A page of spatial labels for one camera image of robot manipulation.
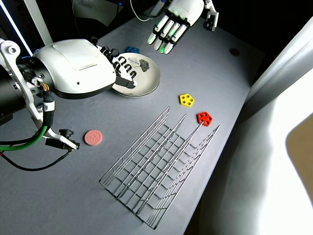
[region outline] green cable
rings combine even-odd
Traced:
[[[38,133],[38,135],[35,137],[35,139],[33,139],[32,141],[22,144],[22,145],[18,145],[18,146],[0,146],[0,151],[15,151],[15,150],[21,150],[24,148],[28,148],[29,146],[33,145],[34,143],[36,143],[38,140],[41,139],[41,137],[45,134],[45,131],[47,130],[47,126],[43,126],[41,129],[41,132]]]

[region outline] metal wire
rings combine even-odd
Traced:
[[[196,163],[218,131],[197,147],[177,134],[184,115],[173,129],[165,125],[168,107],[99,180],[117,200],[155,229],[180,192]]]

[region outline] white robotic hand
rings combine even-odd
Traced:
[[[212,0],[173,0],[167,7],[165,16],[155,25],[148,44],[155,41],[154,49],[168,54],[186,30],[198,20],[203,8],[209,10],[204,28],[215,31],[219,13]]]

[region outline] black knob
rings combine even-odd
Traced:
[[[61,136],[64,136],[67,139],[69,139],[69,137],[71,137],[71,135],[74,134],[73,131],[68,130],[68,129],[60,129],[59,132]]]

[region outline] red pentagon toy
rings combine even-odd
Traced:
[[[213,118],[207,112],[197,114],[198,123],[203,122],[203,126],[209,126]]]

